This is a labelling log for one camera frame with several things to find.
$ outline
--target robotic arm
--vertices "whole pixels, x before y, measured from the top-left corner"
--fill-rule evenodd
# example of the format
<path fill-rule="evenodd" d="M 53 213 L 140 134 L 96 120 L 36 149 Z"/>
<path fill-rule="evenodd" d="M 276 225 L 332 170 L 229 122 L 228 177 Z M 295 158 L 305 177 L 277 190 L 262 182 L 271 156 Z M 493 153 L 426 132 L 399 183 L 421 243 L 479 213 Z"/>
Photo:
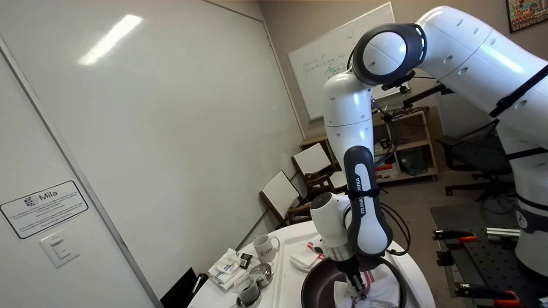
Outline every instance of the robotic arm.
<path fill-rule="evenodd" d="M 455 94 L 498 118 L 498 136 L 512 161 L 522 235 L 519 260 L 548 276 L 548 74 L 527 53 L 479 19 L 450 7 L 426 12 L 416 24 L 387 24 L 356 45 L 353 67 L 325 84 L 324 124 L 348 180 L 348 195 L 322 195 L 312 219 L 325 255 L 365 296 L 356 257 L 382 257 L 392 242 L 375 182 L 370 88 L 399 86 L 413 69 L 428 72 Z"/>

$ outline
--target whiteboard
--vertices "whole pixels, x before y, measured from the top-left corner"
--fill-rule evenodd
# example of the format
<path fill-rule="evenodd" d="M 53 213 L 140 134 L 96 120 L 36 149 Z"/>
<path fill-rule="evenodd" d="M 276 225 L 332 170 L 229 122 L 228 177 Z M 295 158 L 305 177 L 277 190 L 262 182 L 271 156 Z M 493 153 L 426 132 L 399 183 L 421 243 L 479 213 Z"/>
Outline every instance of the whiteboard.
<path fill-rule="evenodd" d="M 125 14 L 139 28 L 79 65 Z M 200 0 L 3 0 L 0 33 L 156 295 L 241 242 L 301 142 L 260 21 Z"/>
<path fill-rule="evenodd" d="M 289 62 L 307 105 L 310 120 L 322 118 L 327 96 L 324 84 L 346 71 L 346 62 L 358 40 L 372 28 L 396 23 L 392 4 L 387 2 L 289 53 Z M 372 89 L 375 100 L 397 94 L 397 89 Z"/>

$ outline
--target cabinet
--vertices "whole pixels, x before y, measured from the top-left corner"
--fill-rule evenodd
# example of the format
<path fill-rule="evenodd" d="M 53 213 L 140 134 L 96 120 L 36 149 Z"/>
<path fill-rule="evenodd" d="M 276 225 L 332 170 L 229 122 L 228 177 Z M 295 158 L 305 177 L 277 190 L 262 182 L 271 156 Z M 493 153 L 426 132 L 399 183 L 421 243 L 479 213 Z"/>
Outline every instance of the cabinet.
<path fill-rule="evenodd" d="M 382 122 L 378 113 L 373 115 L 375 158 L 385 158 L 377 168 L 378 183 L 438 175 L 426 112 L 414 110 L 390 122 Z"/>

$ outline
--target black cable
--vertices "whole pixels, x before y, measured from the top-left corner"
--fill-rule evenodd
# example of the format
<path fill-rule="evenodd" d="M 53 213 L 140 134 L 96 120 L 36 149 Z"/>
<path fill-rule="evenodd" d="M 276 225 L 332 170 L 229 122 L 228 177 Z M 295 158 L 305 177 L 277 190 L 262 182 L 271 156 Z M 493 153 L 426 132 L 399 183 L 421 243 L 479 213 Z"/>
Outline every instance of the black cable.
<path fill-rule="evenodd" d="M 385 163 L 389 158 L 392 158 L 392 156 L 396 154 L 396 151 L 397 151 L 397 146 L 396 146 L 390 139 L 387 139 L 387 141 L 389 141 L 389 144 L 390 144 L 390 149 L 387 149 L 384 156 L 380 156 L 378 160 L 375 160 L 375 166 L 384 165 L 384 163 Z"/>
<path fill-rule="evenodd" d="M 404 288 L 406 286 L 404 276 L 399 272 L 399 269 L 394 264 L 387 262 L 385 259 L 378 259 L 378 262 L 387 266 L 392 271 L 392 274 L 394 274 L 394 278 L 396 278 L 396 281 L 399 284 L 399 305 L 397 307 L 401 307 L 401 308 L 406 307 L 408 293 L 406 293 L 406 288 Z"/>
<path fill-rule="evenodd" d="M 354 53 L 356 53 L 356 47 L 353 48 L 353 52 L 349 52 L 349 55 L 348 55 L 348 60 L 346 60 L 346 71 L 349 71 L 349 64 L 353 62 L 353 59 L 354 59 Z"/>
<path fill-rule="evenodd" d="M 390 113 L 387 113 L 387 112 L 384 112 L 375 101 L 373 101 L 373 113 L 380 113 L 380 120 L 384 122 L 384 124 L 390 124 L 392 122 L 392 115 Z"/>
<path fill-rule="evenodd" d="M 399 231 L 402 233 L 404 240 L 406 240 L 406 248 L 402 252 L 396 252 L 396 250 L 387 250 L 390 255 L 406 255 L 411 250 L 411 230 L 406 225 L 406 221 L 401 218 L 401 214 L 389 207 L 387 204 L 380 202 L 384 213 L 387 216 L 390 216 L 390 219 L 396 223 L 396 226 L 399 228 Z"/>

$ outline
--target picture frame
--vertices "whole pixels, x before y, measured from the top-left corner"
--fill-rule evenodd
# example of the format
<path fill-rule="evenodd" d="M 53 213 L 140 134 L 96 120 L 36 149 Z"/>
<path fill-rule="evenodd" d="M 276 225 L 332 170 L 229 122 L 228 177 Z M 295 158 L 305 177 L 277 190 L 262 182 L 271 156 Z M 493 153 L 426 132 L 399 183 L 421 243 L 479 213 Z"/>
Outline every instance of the picture frame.
<path fill-rule="evenodd" d="M 548 21 L 548 0 L 505 0 L 509 31 L 517 33 Z"/>

